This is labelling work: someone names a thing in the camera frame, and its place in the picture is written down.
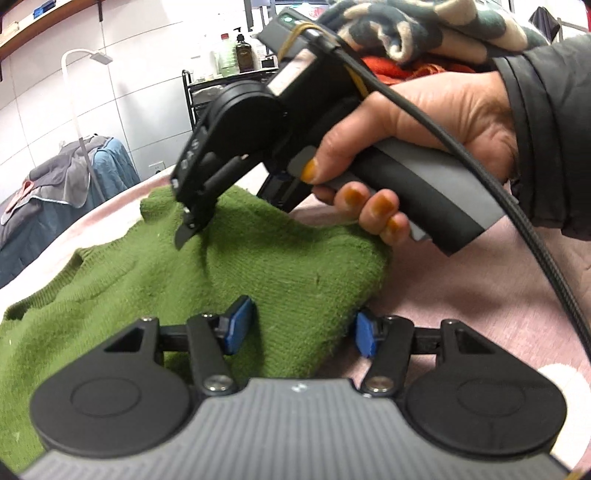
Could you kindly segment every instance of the patterned fleece blanket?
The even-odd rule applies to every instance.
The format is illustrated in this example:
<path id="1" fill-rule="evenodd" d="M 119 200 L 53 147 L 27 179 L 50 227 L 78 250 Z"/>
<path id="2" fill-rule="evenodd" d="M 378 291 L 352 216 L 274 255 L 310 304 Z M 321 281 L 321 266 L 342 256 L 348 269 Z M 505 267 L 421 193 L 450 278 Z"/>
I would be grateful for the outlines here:
<path id="1" fill-rule="evenodd" d="M 476 0 L 340 0 L 318 20 L 356 51 L 405 65 L 429 52 L 473 65 L 548 45 L 531 24 Z"/>

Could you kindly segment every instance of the green sweater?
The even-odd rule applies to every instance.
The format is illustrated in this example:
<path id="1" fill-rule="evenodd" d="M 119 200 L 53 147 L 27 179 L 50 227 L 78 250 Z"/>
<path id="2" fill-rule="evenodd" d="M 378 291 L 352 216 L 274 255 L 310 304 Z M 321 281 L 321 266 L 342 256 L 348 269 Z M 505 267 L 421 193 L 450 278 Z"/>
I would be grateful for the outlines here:
<path id="1" fill-rule="evenodd" d="M 308 377 L 379 286 L 387 252 L 357 228 L 311 228 L 234 187 L 181 251 L 169 188 L 141 204 L 121 239 L 77 251 L 0 324 L 0 459 L 20 471 L 43 451 L 28 418 L 44 379 L 141 316 L 162 325 L 223 312 L 250 295 L 259 322 L 230 359 L 238 378 Z M 167 365 L 182 368 L 181 354 Z"/>

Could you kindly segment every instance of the sweater sleeve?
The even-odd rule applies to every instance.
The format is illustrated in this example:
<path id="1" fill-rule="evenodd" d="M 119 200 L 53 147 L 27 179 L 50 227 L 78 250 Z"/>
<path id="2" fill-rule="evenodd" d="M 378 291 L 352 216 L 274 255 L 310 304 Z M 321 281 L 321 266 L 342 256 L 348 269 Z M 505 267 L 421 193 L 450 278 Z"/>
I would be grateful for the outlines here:
<path id="1" fill-rule="evenodd" d="M 591 35 L 495 64 L 517 134 L 513 194 L 534 225 L 591 240 Z"/>

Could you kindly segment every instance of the blue cloth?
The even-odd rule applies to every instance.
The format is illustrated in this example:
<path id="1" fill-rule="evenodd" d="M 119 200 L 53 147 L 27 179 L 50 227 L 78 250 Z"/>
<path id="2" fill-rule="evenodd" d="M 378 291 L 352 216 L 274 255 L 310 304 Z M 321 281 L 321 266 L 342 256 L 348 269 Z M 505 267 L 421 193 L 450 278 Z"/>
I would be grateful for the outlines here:
<path id="1" fill-rule="evenodd" d="M 124 146 L 115 138 L 96 152 L 93 170 L 106 200 L 140 182 Z M 32 201 L 41 203 L 41 211 L 0 249 L 0 288 L 16 278 L 70 225 L 101 203 L 92 185 L 86 203 L 78 209 L 61 203 Z"/>

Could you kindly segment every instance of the white floor lamp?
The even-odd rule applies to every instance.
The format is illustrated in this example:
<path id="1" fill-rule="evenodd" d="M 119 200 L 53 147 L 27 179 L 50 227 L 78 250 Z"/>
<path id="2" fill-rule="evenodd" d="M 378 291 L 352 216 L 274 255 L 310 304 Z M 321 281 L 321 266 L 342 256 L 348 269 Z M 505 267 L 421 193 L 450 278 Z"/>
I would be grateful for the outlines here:
<path id="1" fill-rule="evenodd" d="M 74 97 L 72 96 L 72 89 L 70 88 L 70 80 L 68 77 L 66 59 L 70 53 L 74 52 L 90 53 L 90 58 L 92 60 L 102 63 L 103 65 L 108 65 L 113 61 L 113 59 L 100 51 L 87 50 L 86 48 L 75 48 L 74 50 L 68 50 L 61 56 L 61 73 L 64 77 L 64 87 L 66 88 L 66 94 L 68 95 L 68 99 L 70 100 L 70 109 L 72 110 L 72 123 L 74 123 L 74 128 L 76 129 L 76 134 L 78 135 L 78 142 L 80 143 L 80 148 L 82 149 L 82 153 L 86 160 L 86 165 L 88 166 L 91 183 L 95 184 L 96 192 L 99 195 L 100 201 L 104 202 L 105 195 L 100 189 L 98 179 L 96 178 L 95 171 L 92 168 L 92 163 L 90 162 L 90 158 L 88 156 L 88 151 L 86 150 L 86 145 L 84 144 L 84 139 L 82 138 L 82 132 L 80 131 L 80 125 L 78 123 L 78 116 L 76 115 L 76 107 L 74 105 Z"/>

